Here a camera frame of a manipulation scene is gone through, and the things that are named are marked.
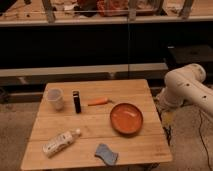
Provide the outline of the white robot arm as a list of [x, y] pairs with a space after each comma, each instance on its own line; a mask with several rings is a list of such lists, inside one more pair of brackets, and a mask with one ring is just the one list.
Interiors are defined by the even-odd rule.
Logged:
[[213, 90], [203, 84], [205, 69], [196, 63], [169, 71], [164, 77], [165, 87], [158, 94], [164, 109], [180, 107], [188, 100], [213, 118]]

